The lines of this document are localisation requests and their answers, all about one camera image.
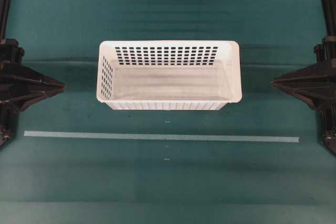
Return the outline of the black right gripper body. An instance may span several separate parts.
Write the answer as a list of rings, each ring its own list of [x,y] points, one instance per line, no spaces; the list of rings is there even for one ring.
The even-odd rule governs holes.
[[[335,63],[319,62],[289,72],[273,79],[272,86],[305,103],[335,103]]]

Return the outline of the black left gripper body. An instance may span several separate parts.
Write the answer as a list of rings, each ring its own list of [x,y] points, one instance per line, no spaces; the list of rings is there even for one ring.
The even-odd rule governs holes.
[[[51,97],[64,92],[65,84],[20,64],[1,63],[1,103]]]

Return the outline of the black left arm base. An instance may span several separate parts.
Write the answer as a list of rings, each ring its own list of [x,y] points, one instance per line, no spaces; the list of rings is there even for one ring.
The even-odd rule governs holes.
[[[18,111],[11,103],[1,103],[1,149],[14,137]]]

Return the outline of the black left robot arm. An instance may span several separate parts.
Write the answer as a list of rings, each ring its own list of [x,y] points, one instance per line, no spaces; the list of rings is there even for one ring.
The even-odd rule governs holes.
[[[64,83],[23,65],[24,54],[17,40],[1,40],[2,118],[11,117],[65,90]]]

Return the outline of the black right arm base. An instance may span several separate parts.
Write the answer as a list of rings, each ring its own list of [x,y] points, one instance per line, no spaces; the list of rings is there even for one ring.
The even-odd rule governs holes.
[[[335,105],[320,111],[323,126],[323,143],[335,155]]]

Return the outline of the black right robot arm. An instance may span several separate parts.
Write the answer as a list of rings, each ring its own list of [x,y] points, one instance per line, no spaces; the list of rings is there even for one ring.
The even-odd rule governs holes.
[[[311,109],[322,111],[335,106],[335,37],[324,37],[313,51],[315,64],[274,78],[271,84]]]

